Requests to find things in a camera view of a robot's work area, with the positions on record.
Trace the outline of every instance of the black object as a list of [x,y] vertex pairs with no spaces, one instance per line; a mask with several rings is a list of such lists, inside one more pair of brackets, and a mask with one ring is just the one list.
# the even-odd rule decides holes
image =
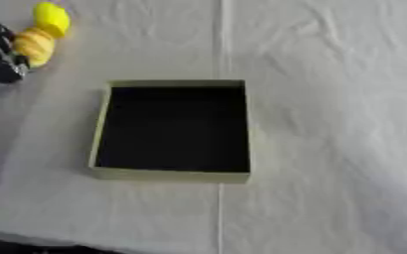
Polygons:
[[29,70],[28,58],[12,51],[15,35],[0,24],[0,82],[12,83],[23,79]]
[[228,86],[186,86],[187,82],[205,85],[202,80],[171,82],[179,86],[112,88],[95,164],[249,173],[243,81],[219,81],[236,84]]

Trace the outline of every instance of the cardboard box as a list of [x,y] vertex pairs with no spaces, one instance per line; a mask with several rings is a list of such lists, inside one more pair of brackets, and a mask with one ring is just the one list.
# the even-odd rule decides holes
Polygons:
[[89,166],[103,179],[244,183],[242,80],[112,81]]

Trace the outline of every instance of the white tablecloth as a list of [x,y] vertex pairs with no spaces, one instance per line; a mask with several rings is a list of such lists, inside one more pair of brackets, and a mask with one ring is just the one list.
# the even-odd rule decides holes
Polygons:
[[[407,1],[66,0],[54,59],[0,87],[0,239],[131,253],[407,253]],[[0,0],[31,23],[33,0]],[[244,78],[244,186],[85,166],[109,79]]]

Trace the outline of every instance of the wrinkled cloth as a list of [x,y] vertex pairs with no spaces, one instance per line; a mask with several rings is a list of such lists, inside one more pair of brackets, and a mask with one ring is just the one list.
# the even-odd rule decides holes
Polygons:
[[[66,0],[51,62],[0,86],[0,238],[126,253],[407,253],[407,1]],[[31,23],[36,1],[0,0]],[[86,167],[109,79],[243,78],[247,185]]]

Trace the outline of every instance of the table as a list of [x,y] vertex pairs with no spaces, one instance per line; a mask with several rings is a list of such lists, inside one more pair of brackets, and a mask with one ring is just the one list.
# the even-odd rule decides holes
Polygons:
[[[27,27],[37,1],[0,0]],[[68,37],[0,86],[0,239],[126,253],[407,253],[407,1],[66,0]],[[86,167],[109,79],[243,78],[247,185]]]

